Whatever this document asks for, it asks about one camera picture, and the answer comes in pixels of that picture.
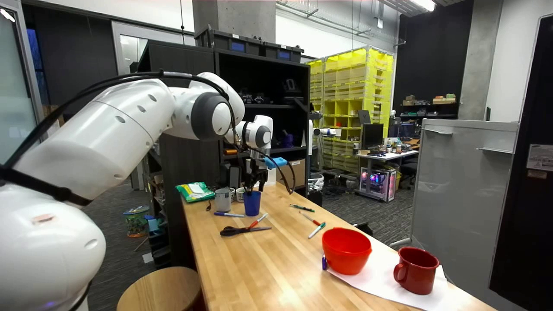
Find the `stool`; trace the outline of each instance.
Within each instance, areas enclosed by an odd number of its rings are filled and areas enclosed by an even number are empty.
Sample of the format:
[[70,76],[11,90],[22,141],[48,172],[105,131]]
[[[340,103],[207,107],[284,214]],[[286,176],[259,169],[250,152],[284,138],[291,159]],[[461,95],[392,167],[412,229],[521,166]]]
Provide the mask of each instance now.
[[200,281],[193,269],[170,266],[151,271],[129,285],[117,311],[183,311],[193,305]]

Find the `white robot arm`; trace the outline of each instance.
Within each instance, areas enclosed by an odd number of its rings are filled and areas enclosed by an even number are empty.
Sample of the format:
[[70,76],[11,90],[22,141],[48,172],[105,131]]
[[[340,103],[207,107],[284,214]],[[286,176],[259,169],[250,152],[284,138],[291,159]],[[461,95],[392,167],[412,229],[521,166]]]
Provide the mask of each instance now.
[[[219,76],[198,76],[222,88],[227,100],[202,81],[188,88],[167,88],[158,79],[122,83],[96,95],[13,169],[93,200],[125,179],[162,133],[191,140],[222,136],[240,124],[243,102]],[[77,204],[5,176],[0,176],[0,235],[1,309],[74,307],[105,254],[101,231]]]

